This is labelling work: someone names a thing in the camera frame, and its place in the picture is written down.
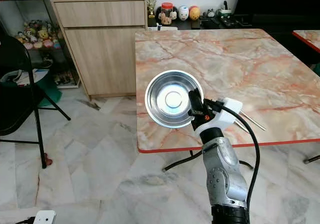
chair backrest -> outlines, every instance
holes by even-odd
[[[30,56],[26,48],[16,38],[0,37],[0,68],[32,71]]]

marble floor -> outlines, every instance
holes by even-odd
[[[53,159],[41,169],[32,144],[0,143],[0,223],[16,223],[40,209],[57,224],[211,223],[202,158],[166,173],[188,152],[138,153],[135,97],[87,101],[83,90],[63,91],[59,105],[72,118],[40,110],[44,148]],[[36,140],[34,117],[8,138]],[[236,148],[254,164],[252,147]],[[261,147],[251,199],[251,223],[319,223],[319,143]],[[241,166],[247,183],[252,171]]]

stainless steel bowl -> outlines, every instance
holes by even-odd
[[[180,70],[168,70],[155,76],[145,91],[145,107],[149,116],[159,125],[167,128],[181,128],[189,125],[193,117],[190,109],[189,91],[198,88],[204,94],[199,82],[191,74]]]

marble tabletop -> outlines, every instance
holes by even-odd
[[[293,34],[320,53],[320,30],[294,30]]]
[[[320,141],[320,78],[260,29],[138,32],[135,35],[137,146],[140,152],[201,149],[191,125],[162,127],[149,117],[145,91],[170,69],[188,72],[210,99],[230,97],[266,128],[248,122],[260,145]],[[253,144],[232,125],[234,146]]]

wooden cabinet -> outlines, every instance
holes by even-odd
[[[89,99],[136,94],[135,35],[146,0],[51,0]]]
[[[67,29],[66,37],[90,95],[136,91],[135,35],[144,28]]]

